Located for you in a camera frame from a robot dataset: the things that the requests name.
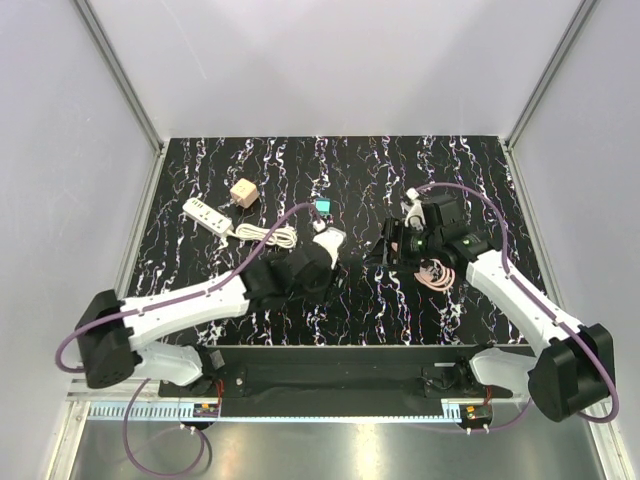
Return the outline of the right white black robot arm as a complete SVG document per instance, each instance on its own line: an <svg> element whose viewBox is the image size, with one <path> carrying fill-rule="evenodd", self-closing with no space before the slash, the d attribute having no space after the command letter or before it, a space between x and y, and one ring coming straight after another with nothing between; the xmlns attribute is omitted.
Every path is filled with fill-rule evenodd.
<svg viewBox="0 0 640 480"><path fill-rule="evenodd" d="M561 422L613 397L613 338L555 305L505 258L488 232L473 231L449 196L409 206L403 219L385 220L368 263L414 275L436 265L487 297L525 337L533 354L480 349L454 371L466 396L488 386L527 395L549 420Z"/></svg>

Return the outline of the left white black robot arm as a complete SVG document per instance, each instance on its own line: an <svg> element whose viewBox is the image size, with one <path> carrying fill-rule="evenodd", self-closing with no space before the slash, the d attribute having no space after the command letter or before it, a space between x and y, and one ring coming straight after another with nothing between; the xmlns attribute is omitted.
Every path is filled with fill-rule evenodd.
<svg viewBox="0 0 640 480"><path fill-rule="evenodd" d="M163 337L208 321L277 311L298 300L322 303L337 264L337 251L312 244L156 297L118 299L114 291L102 291L76 325L86 383L103 389L141 376L206 395L216 382L210 360L193 346L166 344Z"/></svg>

